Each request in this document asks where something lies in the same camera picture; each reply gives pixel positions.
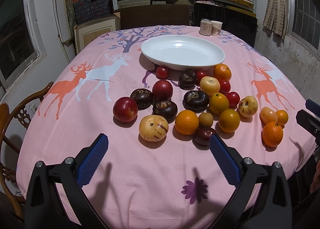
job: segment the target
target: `checkered curtain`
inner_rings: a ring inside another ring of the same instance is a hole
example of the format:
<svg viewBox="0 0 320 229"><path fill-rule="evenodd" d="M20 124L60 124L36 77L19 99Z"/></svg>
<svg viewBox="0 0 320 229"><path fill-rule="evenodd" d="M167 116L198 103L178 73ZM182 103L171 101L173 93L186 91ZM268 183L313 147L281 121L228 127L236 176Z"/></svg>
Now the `checkered curtain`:
<svg viewBox="0 0 320 229"><path fill-rule="evenodd" d="M268 0L263 25L284 39L286 32L286 0Z"/></svg>

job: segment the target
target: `dark brown water chestnut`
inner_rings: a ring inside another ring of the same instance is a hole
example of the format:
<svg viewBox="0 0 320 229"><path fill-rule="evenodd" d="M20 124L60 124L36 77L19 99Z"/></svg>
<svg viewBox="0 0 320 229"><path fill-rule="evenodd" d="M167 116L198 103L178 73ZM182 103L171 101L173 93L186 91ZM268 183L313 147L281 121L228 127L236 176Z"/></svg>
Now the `dark brown water chestnut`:
<svg viewBox="0 0 320 229"><path fill-rule="evenodd" d="M216 131L213 128L201 128L196 131L194 139L199 145L208 146L210 136L214 134L216 134Z"/></svg>
<svg viewBox="0 0 320 229"><path fill-rule="evenodd" d="M130 98L136 101L139 110L144 110L148 108L153 100L152 92L147 89L134 90L131 93Z"/></svg>
<svg viewBox="0 0 320 229"><path fill-rule="evenodd" d="M158 101L154 104L152 113L164 117L169 122L176 117L178 107L173 101Z"/></svg>
<svg viewBox="0 0 320 229"><path fill-rule="evenodd" d="M179 85L182 88L192 87L196 84L197 73L192 70L187 70L183 72L179 77Z"/></svg>
<svg viewBox="0 0 320 229"><path fill-rule="evenodd" d="M188 91L183 97L186 107L192 111L204 111L209 104L210 98L203 91Z"/></svg>

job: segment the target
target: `red fruit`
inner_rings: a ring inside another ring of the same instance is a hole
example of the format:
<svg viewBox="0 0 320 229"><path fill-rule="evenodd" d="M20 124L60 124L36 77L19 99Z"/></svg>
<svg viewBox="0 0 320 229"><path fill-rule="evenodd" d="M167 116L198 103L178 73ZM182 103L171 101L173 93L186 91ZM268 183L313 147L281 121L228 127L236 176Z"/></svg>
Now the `red fruit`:
<svg viewBox="0 0 320 229"><path fill-rule="evenodd" d="M133 121L138 114L138 105L130 97L121 97L113 106L114 117L121 122Z"/></svg>
<svg viewBox="0 0 320 229"><path fill-rule="evenodd" d="M230 92L231 90L231 85L230 82L226 81L226 80L221 80L219 81L220 83L220 93L226 94L228 92Z"/></svg>
<svg viewBox="0 0 320 229"><path fill-rule="evenodd" d="M161 79L165 79L169 76L169 69L165 66L159 66L157 68L157 76Z"/></svg>
<svg viewBox="0 0 320 229"><path fill-rule="evenodd" d="M229 106L237 106L240 102L240 96L236 92L230 92L226 95L228 101L229 101Z"/></svg>
<svg viewBox="0 0 320 229"><path fill-rule="evenodd" d="M196 82L196 84L199 85L201 79L202 79L203 77L205 77L205 76L208 76L206 72L204 72L204 71L198 71L198 72L197 72L197 82Z"/></svg>
<svg viewBox="0 0 320 229"><path fill-rule="evenodd" d="M173 94L171 83L165 80L157 81L152 88L152 94L157 101L170 100Z"/></svg>

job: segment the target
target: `window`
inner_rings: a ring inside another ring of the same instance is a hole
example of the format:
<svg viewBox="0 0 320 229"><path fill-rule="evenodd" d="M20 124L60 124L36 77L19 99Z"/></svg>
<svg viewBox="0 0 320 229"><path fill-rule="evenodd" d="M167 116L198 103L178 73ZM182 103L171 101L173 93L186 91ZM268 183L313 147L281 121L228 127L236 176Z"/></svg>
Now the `window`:
<svg viewBox="0 0 320 229"><path fill-rule="evenodd" d="M289 0L288 33L320 55L320 14L312 0Z"/></svg>
<svg viewBox="0 0 320 229"><path fill-rule="evenodd" d="M0 82L4 90L37 57L28 28L27 1L4 0L0 6Z"/></svg>

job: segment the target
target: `wooden chair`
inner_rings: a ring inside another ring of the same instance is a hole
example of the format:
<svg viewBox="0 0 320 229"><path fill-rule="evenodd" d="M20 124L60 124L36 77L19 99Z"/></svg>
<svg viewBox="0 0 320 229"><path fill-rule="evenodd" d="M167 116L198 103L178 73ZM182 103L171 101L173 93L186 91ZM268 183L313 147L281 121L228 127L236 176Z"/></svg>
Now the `wooden chair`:
<svg viewBox="0 0 320 229"><path fill-rule="evenodd" d="M13 118L18 119L18 121L21 123L22 126L24 126L26 129L28 129L29 124L31 122L29 114L27 114L27 110L25 109L26 104L29 102L40 99L42 102L44 99L44 95L46 95L53 85L53 82L50 82L47 87L45 87L43 90L36 92L26 99L24 99L11 113L9 113L9 107L6 103L0 104L0 153L1 153L1 146L2 141L4 141L10 148L12 148L17 154L20 153L20 149L18 149L6 136L5 132L12 121ZM11 201L15 214L23 220L23 213L21 211L21 208L19 204L24 204L25 199L22 196L15 196L13 195L8 186L6 185L5 179L7 181L16 182L16 172L11 170L8 167L5 167L1 162L1 172L0 172L0 184Z"/></svg>

